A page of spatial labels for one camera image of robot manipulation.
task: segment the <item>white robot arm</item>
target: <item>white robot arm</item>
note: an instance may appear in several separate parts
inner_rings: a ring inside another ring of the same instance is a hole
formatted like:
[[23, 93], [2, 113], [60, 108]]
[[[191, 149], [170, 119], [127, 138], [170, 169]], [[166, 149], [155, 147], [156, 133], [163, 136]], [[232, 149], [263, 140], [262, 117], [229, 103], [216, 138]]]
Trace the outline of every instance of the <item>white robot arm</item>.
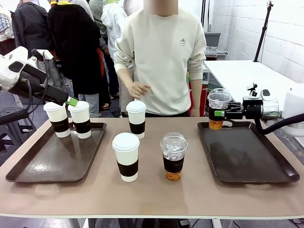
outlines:
[[[47, 50], [32, 52], [44, 60], [53, 58]], [[76, 106], [77, 100], [69, 97], [67, 92], [50, 85], [42, 85], [47, 74], [36, 68], [36, 61], [36, 57], [28, 59], [28, 50], [24, 47], [18, 47], [6, 56], [0, 56], [0, 90], [9, 91], [24, 98], [29, 98], [32, 94], [58, 105], [67, 103]]]

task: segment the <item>white paper cup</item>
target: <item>white paper cup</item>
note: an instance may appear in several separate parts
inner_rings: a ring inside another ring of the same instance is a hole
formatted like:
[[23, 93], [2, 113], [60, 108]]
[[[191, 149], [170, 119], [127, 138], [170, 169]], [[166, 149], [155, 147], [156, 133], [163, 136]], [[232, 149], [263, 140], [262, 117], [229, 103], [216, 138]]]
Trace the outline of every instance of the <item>white paper cup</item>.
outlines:
[[138, 177], [139, 139], [130, 133], [117, 135], [112, 142], [117, 165], [123, 181], [132, 182]]
[[68, 110], [71, 113], [78, 138], [86, 139], [90, 137], [92, 133], [91, 133], [89, 103], [86, 101], [78, 101], [75, 107], [69, 105]]
[[58, 138], [64, 138], [71, 134], [68, 126], [66, 104], [60, 106], [53, 102], [48, 102], [43, 106], [43, 110], [47, 112]]
[[144, 137], [145, 132], [145, 114], [146, 105], [142, 101], [132, 101], [127, 105], [129, 115], [129, 123], [132, 134], [135, 134], [139, 139]]

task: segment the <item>table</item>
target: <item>table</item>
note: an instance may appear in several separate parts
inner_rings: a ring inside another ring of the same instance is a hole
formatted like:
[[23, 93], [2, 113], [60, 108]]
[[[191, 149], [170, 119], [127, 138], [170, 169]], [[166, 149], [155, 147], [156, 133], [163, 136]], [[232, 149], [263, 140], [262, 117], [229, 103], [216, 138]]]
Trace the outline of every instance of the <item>table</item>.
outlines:
[[[295, 219], [304, 217], [304, 179], [287, 185], [231, 185], [213, 177], [198, 137], [199, 118], [148, 118], [139, 147], [139, 177], [121, 180], [113, 138], [129, 131], [128, 119], [92, 119], [107, 123], [104, 139], [89, 174], [67, 184], [15, 184], [6, 174], [51, 127], [46, 121], [0, 167], [0, 215], [31, 218], [187, 218]], [[160, 142], [169, 132], [188, 140], [182, 177], [166, 179]], [[273, 134], [267, 136], [304, 176], [303, 165]]]
[[249, 95], [246, 87], [255, 83], [258, 94], [262, 89], [268, 89], [271, 96], [278, 99], [280, 110], [283, 110], [287, 91], [297, 84], [288, 77], [252, 60], [205, 61], [205, 65], [236, 102], [243, 102], [243, 97]]

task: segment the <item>man's left hand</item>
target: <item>man's left hand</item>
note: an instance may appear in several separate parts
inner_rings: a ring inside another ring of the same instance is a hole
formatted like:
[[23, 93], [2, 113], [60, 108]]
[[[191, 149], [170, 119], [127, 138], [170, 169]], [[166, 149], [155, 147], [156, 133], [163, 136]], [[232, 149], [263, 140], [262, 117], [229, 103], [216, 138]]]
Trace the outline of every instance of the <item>man's left hand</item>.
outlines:
[[191, 117], [199, 117], [200, 116], [200, 110], [199, 109], [193, 109], [191, 111], [191, 114], [190, 114]]

